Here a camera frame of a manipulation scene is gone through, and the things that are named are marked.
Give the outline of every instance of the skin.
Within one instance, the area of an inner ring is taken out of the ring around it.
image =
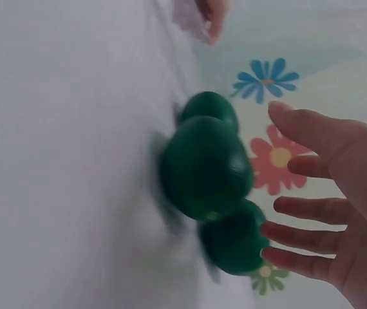
[[[283,135],[317,154],[291,159],[289,170],[331,179],[346,196],[318,200],[280,197],[274,203],[275,211],[347,228],[342,232],[300,230],[268,221],[261,228],[264,236],[292,248],[336,256],[304,256],[269,247],[263,251],[264,259],[326,281],[355,309],[367,309],[367,124],[293,110],[281,102],[271,102],[268,112]]]
[[[196,0],[205,21],[211,22],[210,43],[214,45],[222,33],[223,22],[228,12],[227,0]]]

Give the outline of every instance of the palm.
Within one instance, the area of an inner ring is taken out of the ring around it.
[[[354,306],[367,308],[367,222],[355,210],[339,241],[328,280]]]

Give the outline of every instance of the white surface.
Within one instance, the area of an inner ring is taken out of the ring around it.
[[[151,147],[199,86],[155,4],[0,0],[0,308],[251,308],[152,197]]]

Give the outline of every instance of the dark green ball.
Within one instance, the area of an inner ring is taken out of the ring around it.
[[[179,127],[161,157],[160,176],[176,208],[199,221],[233,213],[254,179],[236,133],[208,116],[193,117]]]
[[[262,210],[244,200],[241,209],[222,220],[200,226],[200,239],[209,259],[224,272],[247,276],[263,265],[262,249],[269,240],[259,228],[265,221]]]
[[[189,99],[182,111],[181,123],[195,116],[211,116],[222,120],[238,134],[239,123],[232,104],[216,92],[201,92]]]

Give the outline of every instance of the fingernail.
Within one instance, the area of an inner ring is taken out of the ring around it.
[[[268,104],[268,109],[270,113],[284,113],[286,111],[291,111],[293,108],[288,104],[280,101],[272,101]]]

